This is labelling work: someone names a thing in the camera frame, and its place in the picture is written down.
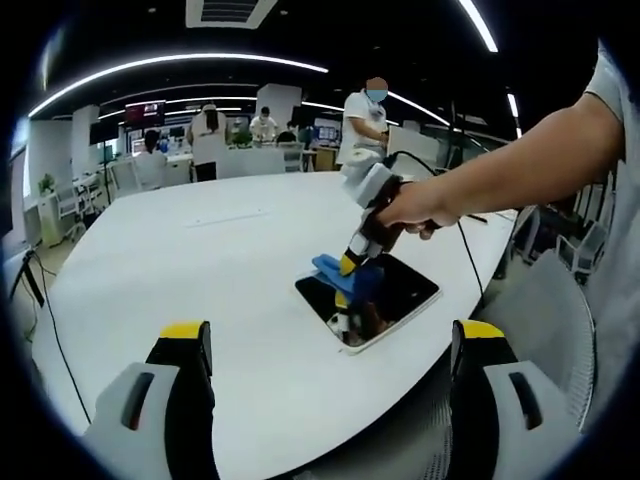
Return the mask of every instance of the desk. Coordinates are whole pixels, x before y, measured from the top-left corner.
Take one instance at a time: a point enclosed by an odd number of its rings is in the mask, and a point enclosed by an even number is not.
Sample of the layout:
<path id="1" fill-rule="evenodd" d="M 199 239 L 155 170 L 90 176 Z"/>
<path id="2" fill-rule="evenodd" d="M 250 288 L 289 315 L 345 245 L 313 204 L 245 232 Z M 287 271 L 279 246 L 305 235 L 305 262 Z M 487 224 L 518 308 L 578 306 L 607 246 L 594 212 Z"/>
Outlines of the desk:
<path id="1" fill-rule="evenodd" d="M 98 394 L 142 362 L 164 326 L 211 322 L 214 451 L 221 478 L 262 480 L 341 445 L 420 380 L 480 292 L 457 228 L 402 235 L 394 255 L 442 294 L 356 356 L 294 287 L 311 258 L 339 256 L 360 208 L 338 173 L 289 173 L 183 185 L 115 202 L 80 239 L 49 296 L 62 348 L 90 415 Z M 486 287 L 515 212 L 463 219 Z M 44 309 L 33 358 L 76 433 L 86 428 Z"/>

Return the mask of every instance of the white shirt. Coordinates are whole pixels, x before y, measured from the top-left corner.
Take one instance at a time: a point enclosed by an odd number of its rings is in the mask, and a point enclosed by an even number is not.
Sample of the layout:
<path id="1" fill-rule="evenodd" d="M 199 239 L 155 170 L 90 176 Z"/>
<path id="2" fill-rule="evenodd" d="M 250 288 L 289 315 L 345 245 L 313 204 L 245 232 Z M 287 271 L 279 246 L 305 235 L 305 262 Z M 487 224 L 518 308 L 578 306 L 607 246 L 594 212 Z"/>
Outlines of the white shirt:
<path id="1" fill-rule="evenodd" d="M 257 142 L 272 142 L 276 138 L 276 130 L 278 129 L 278 124 L 276 121 L 271 118 L 262 118 L 260 115 L 253 117 L 251 120 L 251 124 L 249 125 L 249 130 L 253 135 L 253 139 Z"/>
<path id="2" fill-rule="evenodd" d="M 346 152 L 356 145 L 371 145 L 379 147 L 381 143 L 368 137 L 359 135 L 353 128 L 350 118 L 362 118 L 365 124 L 376 130 L 384 132 L 387 130 L 387 112 L 379 103 L 371 100 L 364 90 L 354 92 L 347 97 L 344 102 L 344 113 L 342 114 L 342 143 L 336 163 L 342 165 Z"/>
<path id="3" fill-rule="evenodd" d="M 167 171 L 167 157 L 159 150 L 146 150 L 134 158 L 138 180 L 143 190 L 164 187 Z"/>
<path id="4" fill-rule="evenodd" d="M 191 133 L 193 134 L 193 164 L 204 165 L 222 161 L 226 156 L 227 139 L 227 117 L 224 113 L 218 112 L 218 130 L 211 132 L 207 127 L 207 117 L 204 112 L 200 112 L 191 121 Z"/>
<path id="5" fill-rule="evenodd" d="M 222 135 L 224 137 L 227 130 L 227 117 L 224 113 L 218 112 L 218 130 L 214 132 L 214 135 Z M 193 120 L 191 120 L 191 134 L 194 140 L 202 135 L 210 134 L 211 130 L 207 127 L 207 116 L 205 112 L 200 112 Z"/>

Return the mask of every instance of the tablet screen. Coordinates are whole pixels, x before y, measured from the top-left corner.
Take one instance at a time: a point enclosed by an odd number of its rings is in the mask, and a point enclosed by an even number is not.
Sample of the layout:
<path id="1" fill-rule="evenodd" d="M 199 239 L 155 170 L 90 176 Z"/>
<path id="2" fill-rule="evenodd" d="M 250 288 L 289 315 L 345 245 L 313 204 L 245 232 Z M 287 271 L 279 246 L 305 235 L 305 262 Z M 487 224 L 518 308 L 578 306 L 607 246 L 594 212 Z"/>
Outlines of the tablet screen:
<path id="1" fill-rule="evenodd" d="M 365 320 L 368 321 L 360 322 L 356 318 L 350 326 L 348 338 L 342 338 L 349 346 L 360 346 L 372 340 L 420 308 L 439 291 L 438 285 L 391 255 L 380 255 L 370 262 L 382 268 L 384 276 L 376 294 L 370 299 L 372 305 L 365 309 Z M 331 325 L 338 312 L 335 289 L 315 276 L 302 278 L 295 285 L 313 311 Z"/>

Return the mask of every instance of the computer screen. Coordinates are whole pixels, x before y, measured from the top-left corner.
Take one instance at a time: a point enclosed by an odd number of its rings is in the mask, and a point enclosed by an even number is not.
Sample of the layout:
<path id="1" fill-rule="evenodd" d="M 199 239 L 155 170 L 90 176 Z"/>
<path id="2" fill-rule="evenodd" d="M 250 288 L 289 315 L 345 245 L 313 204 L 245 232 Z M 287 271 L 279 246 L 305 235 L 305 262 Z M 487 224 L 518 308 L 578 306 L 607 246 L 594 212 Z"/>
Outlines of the computer screen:
<path id="1" fill-rule="evenodd" d="M 173 127 L 169 130 L 170 137 L 184 137 L 184 127 Z"/>
<path id="2" fill-rule="evenodd" d="M 91 125 L 89 132 L 89 144 L 95 145 L 108 140 L 118 138 L 118 123 L 110 121 L 102 121 Z"/>
<path id="3" fill-rule="evenodd" d="M 125 107 L 124 124 L 129 129 L 164 125 L 164 102 L 144 103 Z"/>

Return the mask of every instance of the person standing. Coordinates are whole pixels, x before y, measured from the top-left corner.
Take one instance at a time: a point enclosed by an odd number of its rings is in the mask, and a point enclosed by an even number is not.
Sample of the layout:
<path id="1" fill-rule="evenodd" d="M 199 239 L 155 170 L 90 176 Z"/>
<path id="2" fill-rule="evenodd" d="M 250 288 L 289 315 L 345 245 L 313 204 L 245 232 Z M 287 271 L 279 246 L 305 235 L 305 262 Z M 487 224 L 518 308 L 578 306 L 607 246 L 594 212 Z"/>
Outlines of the person standing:
<path id="1" fill-rule="evenodd" d="M 273 142 L 278 134 L 278 124 L 271 118 L 271 110 L 269 107 L 262 107 L 260 115 L 256 115 L 249 130 L 253 135 L 254 142 Z"/>
<path id="2" fill-rule="evenodd" d="M 387 97 L 387 82 L 374 77 L 365 88 L 347 97 L 342 114 L 342 143 L 336 166 L 340 167 L 354 148 L 364 147 L 385 157 L 389 139 L 387 112 L 381 102 Z"/>
<path id="3" fill-rule="evenodd" d="M 226 131 L 227 117 L 213 103 L 193 117 L 186 136 L 198 182 L 216 179 L 216 161 L 222 161 L 227 153 Z"/>

